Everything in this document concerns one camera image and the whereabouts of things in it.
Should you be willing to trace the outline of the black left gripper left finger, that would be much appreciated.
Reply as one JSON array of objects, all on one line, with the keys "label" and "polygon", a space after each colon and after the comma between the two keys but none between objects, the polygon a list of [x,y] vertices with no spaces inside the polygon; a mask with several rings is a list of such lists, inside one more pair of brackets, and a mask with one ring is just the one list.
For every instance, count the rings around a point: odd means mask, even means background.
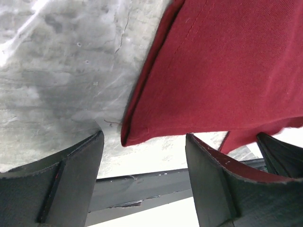
[{"label": "black left gripper left finger", "polygon": [[0,175],[2,227],[83,227],[104,149],[102,131]]}]

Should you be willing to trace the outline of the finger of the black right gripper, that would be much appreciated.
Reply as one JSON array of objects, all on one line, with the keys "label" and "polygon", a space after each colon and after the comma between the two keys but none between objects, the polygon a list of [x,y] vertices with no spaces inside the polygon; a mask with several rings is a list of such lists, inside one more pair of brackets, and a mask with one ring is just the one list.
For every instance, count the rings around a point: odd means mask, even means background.
[{"label": "finger of the black right gripper", "polygon": [[267,171],[284,177],[303,176],[303,149],[282,142],[263,132],[257,134],[257,145]]}]

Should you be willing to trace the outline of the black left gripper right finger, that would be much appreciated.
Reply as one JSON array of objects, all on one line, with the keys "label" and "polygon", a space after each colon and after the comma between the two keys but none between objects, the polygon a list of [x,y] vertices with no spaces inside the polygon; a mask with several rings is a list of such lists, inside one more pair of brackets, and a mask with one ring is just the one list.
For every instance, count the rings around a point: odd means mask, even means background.
[{"label": "black left gripper right finger", "polygon": [[186,135],[185,150],[200,226],[302,226],[303,177],[271,174],[264,158],[251,167],[193,134]]}]

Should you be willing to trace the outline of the dark red t-shirt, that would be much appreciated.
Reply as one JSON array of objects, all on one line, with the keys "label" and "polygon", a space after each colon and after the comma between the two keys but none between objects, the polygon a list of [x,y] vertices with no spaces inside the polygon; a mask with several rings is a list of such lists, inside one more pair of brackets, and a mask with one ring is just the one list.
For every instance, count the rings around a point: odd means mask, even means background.
[{"label": "dark red t-shirt", "polygon": [[175,0],[125,113],[124,147],[225,131],[222,153],[303,125],[300,0]]}]

